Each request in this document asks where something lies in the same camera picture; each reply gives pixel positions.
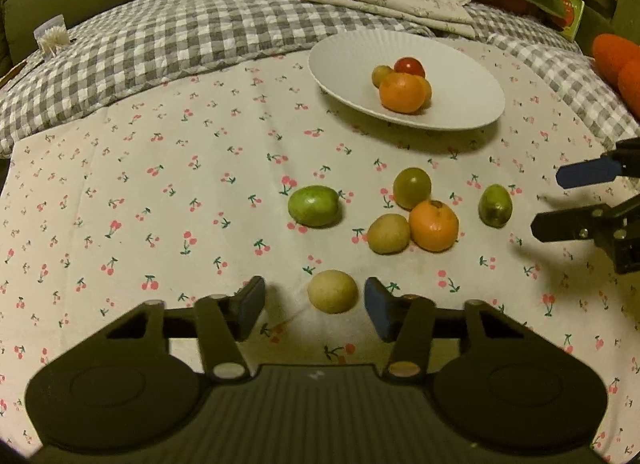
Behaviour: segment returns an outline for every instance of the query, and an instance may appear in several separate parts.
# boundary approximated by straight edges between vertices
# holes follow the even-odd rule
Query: gingham fabric
[[[621,139],[640,136],[640,126],[616,92],[593,70],[591,58],[500,34],[492,34],[487,43],[529,66],[607,150]]]
[[[497,33],[517,38],[527,44],[558,47],[582,54],[577,43],[566,40],[559,32],[551,30],[531,18],[515,16],[501,9],[477,2],[466,5],[465,9],[474,20],[478,40],[484,43],[488,43],[489,37]]]
[[[470,4],[481,41],[500,32],[532,43],[564,46],[543,25]],[[0,158],[35,132],[184,76],[247,59],[311,48],[322,38],[357,28],[388,28],[434,36],[425,27],[344,7],[298,0],[135,0],[70,31],[76,42],[23,72],[0,91]]]

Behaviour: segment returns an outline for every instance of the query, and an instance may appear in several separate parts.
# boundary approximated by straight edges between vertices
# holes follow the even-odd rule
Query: small round fruit
[[[425,77],[424,67],[417,59],[411,57],[400,58],[394,65],[396,72],[406,72],[416,76]]]
[[[397,213],[387,213],[378,217],[367,231],[367,243],[371,251],[377,254],[404,251],[410,239],[409,222]]]
[[[358,286],[341,270],[324,270],[316,274],[306,288],[309,301],[326,314],[347,312],[358,303]]]
[[[431,83],[429,83],[426,78],[422,78],[420,76],[418,76],[417,78],[424,85],[424,89],[427,92],[424,97],[424,103],[422,104],[423,107],[427,107],[429,103],[431,103],[431,97],[433,96],[433,91],[431,90]]]
[[[327,186],[306,186],[289,197],[287,208],[298,224],[321,228],[340,218],[340,197]]]
[[[513,213],[511,195],[503,186],[492,184],[484,190],[478,203],[478,214],[484,224],[492,228],[503,228]]]
[[[431,196],[431,178],[420,168],[406,168],[394,181],[394,201],[411,211]]]
[[[388,75],[391,74],[394,70],[389,65],[378,65],[373,72],[371,73],[371,81],[379,88],[382,80]]]
[[[382,106],[399,114],[413,114],[427,97],[426,86],[418,76],[403,72],[385,76],[378,91]]]
[[[460,223],[453,210],[437,200],[420,202],[409,213],[411,238],[425,251],[440,253],[458,240]]]

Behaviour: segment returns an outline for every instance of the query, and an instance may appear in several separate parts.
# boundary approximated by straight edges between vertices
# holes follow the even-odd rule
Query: orange
[[[420,107],[426,107],[429,103],[431,103],[431,96],[433,93],[431,92],[431,83],[429,83],[425,78],[418,76],[420,83],[424,85],[424,89],[426,90],[426,95],[424,97],[424,101]]]
[[[420,76],[391,72],[380,83],[382,106],[400,114],[413,114],[427,97],[427,87]]]
[[[460,224],[449,206],[438,200],[425,200],[409,213],[409,229],[419,247],[439,253],[456,243]]]

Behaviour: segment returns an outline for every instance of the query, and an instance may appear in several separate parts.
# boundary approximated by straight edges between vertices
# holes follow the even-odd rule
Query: green fruit
[[[431,179],[420,168],[402,170],[394,181],[394,200],[403,209],[411,211],[431,196]]]
[[[306,288],[309,301],[327,314],[347,312],[358,303],[358,286],[341,270],[324,270],[316,274]]]
[[[298,224],[321,228],[340,218],[340,198],[327,186],[306,186],[289,197],[288,209]]]
[[[484,190],[478,204],[480,219],[492,228],[504,227],[513,212],[511,195],[503,186],[492,184]]]
[[[371,73],[371,82],[376,88],[379,88],[382,80],[393,71],[389,65],[378,65]]]
[[[409,222],[397,213],[378,217],[367,232],[367,243],[377,254],[399,253],[409,245],[410,239]]]

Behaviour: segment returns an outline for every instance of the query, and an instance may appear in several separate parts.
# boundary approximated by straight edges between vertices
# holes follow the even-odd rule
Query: cherry pattern
[[[308,305],[308,281],[338,269],[361,293],[377,276],[394,296],[419,294],[445,308],[484,300],[585,361],[609,394],[594,450],[628,461],[640,443],[640,326],[623,299],[637,298],[634,280],[609,274],[586,243],[541,245],[530,233],[533,213],[567,199],[558,167],[597,157],[600,143],[529,68],[480,43],[461,47],[503,86],[508,104],[495,130],[453,137],[351,112],[318,91],[302,52],[169,82],[113,105],[106,122],[90,116],[61,125],[54,139],[23,139],[0,196],[2,436],[23,450],[37,444],[24,380],[70,340],[145,300],[190,308],[208,294],[239,292],[255,274],[273,300],[248,353],[293,361],[304,332],[312,363],[383,364],[363,311],[342,321]],[[427,171],[433,197],[454,209],[458,239],[445,253],[411,242],[377,256],[368,228],[384,213],[408,216],[392,185],[409,166]],[[313,184],[338,193],[343,215],[331,228],[288,214],[289,197]],[[478,219],[491,184],[514,203],[501,230]],[[615,181],[590,189],[584,204],[631,194]]]

